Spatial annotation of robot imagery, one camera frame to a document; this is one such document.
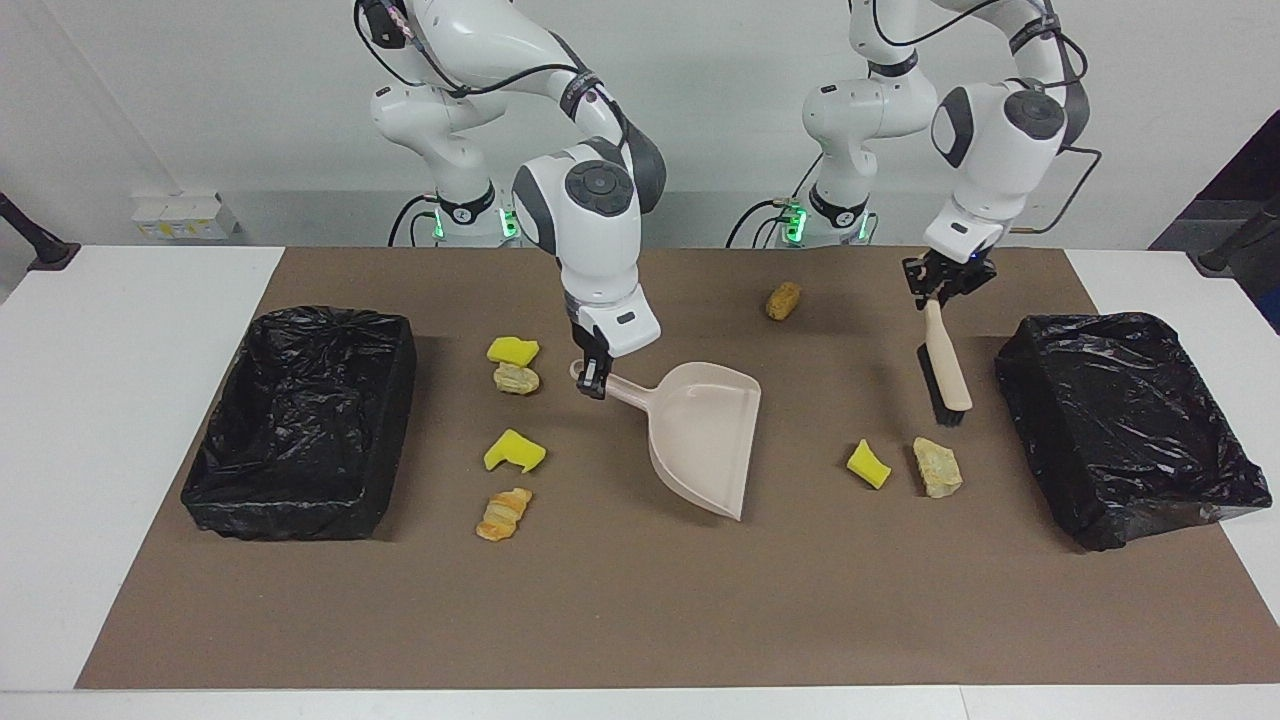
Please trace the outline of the beige plastic dustpan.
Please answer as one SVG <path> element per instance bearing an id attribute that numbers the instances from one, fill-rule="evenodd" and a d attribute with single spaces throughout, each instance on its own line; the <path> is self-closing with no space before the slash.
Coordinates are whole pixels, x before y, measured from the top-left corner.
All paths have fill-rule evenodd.
<path id="1" fill-rule="evenodd" d="M 646 414 L 652 465 L 668 489 L 709 512 L 742 519 L 762 405 L 755 378 L 713 363 L 684 363 L 654 388 L 613 374 L 605 396 Z"/>

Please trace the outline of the orange striped croissant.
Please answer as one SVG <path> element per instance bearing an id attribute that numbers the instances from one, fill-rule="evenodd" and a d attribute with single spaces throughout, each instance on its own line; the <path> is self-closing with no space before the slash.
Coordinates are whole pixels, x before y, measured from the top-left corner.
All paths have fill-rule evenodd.
<path id="1" fill-rule="evenodd" d="M 475 536 L 488 542 L 508 539 L 518 529 L 532 497 L 534 492 L 521 487 L 493 495 L 474 528 Z"/>

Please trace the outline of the beige brush black bristles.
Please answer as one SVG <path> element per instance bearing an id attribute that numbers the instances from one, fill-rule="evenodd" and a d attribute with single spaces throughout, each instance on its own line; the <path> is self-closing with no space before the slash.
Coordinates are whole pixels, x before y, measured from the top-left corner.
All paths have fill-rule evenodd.
<path id="1" fill-rule="evenodd" d="M 928 299 L 923 306 L 923 316 L 924 340 L 916 356 L 931 393 L 934 419 L 942 427 L 959 427 L 973 409 L 973 400 L 945 325 L 941 302 Z"/>

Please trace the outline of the brown table mat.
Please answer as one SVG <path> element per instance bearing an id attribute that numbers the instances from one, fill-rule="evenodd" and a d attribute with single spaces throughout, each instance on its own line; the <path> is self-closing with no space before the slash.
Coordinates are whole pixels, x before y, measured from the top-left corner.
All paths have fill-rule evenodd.
<path id="1" fill-rule="evenodd" d="M 660 341 L 617 363 L 658 382 L 718 363 L 763 400 L 741 521 L 671 493 L 645 418 L 580 396 L 552 260 L 535 250 L 289 249 L 264 311 L 407 316 L 408 436 L 371 539 L 244 542 L 168 492 L 78 678 L 93 689 L 616 688 L 1280 683 L 1280 626 L 1220 527 L 1087 552 L 1053 523 L 992 363 L 1030 314 L 1089 313 L 1060 251 L 1005 249 L 948 305 L 975 409 L 934 424 L 905 249 L 666 250 L 641 261 Z M 764 305 L 785 281 L 797 309 Z M 541 387 L 486 359 L 536 340 Z M 507 428 L 532 471 L 483 455 Z M 925 496 L 913 452 L 951 448 L 963 487 Z M 860 439 L 879 491 L 845 462 Z M 516 533 L 475 536 L 526 488 Z"/>

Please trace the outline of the notched yellow sponge piece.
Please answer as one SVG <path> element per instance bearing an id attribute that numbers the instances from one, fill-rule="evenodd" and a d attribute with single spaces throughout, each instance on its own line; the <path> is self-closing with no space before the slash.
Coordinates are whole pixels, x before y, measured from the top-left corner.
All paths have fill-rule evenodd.
<path id="1" fill-rule="evenodd" d="M 483 455 L 483 465 L 488 471 L 493 471 L 508 462 L 516 465 L 522 474 L 527 474 L 538 468 L 547 455 L 548 450 L 544 446 L 513 428 L 507 428 Z"/>

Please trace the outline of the black bag lined bin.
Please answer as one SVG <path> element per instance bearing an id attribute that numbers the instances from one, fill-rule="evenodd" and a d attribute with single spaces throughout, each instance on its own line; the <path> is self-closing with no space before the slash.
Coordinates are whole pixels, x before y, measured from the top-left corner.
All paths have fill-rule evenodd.
<path id="1" fill-rule="evenodd" d="M 250 323 L 180 501 L 241 541 L 364 541 L 393 495 L 412 407 L 410 320 L 294 306 Z"/>
<path id="2" fill-rule="evenodd" d="M 1158 316 L 1025 316 L 995 375 L 1052 519 L 1084 550 L 1274 503 L 1262 468 Z"/>

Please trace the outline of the white wall socket box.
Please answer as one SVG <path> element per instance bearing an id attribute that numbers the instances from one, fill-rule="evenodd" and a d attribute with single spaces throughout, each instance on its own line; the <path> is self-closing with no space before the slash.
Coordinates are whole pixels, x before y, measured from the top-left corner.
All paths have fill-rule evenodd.
<path id="1" fill-rule="evenodd" d="M 154 241 L 227 241 L 241 223 L 220 193 L 134 197 L 136 229 Z"/>

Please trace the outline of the pale ridged bread slice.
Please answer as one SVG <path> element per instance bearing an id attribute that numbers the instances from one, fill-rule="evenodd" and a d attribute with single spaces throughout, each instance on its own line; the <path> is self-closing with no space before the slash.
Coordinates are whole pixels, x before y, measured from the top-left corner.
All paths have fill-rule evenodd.
<path id="1" fill-rule="evenodd" d="M 945 498 L 955 495 L 964 483 L 956 456 L 951 448 L 916 437 L 911 443 L 925 496 Z"/>

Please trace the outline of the dark background panel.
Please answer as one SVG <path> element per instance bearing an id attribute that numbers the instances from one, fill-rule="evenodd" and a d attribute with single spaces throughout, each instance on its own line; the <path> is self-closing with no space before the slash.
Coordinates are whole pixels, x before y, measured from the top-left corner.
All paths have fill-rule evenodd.
<path id="1" fill-rule="evenodd" d="M 1213 247 L 1280 192 L 1280 109 L 1197 193 L 1149 245 L 1152 251 L 1193 252 Z M 1239 252 L 1224 275 L 1244 291 L 1260 314 L 1280 334 L 1280 238 Z"/>

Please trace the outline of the small yellow green-backed sponge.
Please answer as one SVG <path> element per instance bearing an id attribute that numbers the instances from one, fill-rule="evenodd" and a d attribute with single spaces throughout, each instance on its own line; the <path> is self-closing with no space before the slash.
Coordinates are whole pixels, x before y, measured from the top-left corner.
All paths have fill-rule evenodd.
<path id="1" fill-rule="evenodd" d="M 845 466 L 876 491 L 882 489 L 892 474 L 892 469 L 876 455 L 865 438 L 854 447 Z"/>

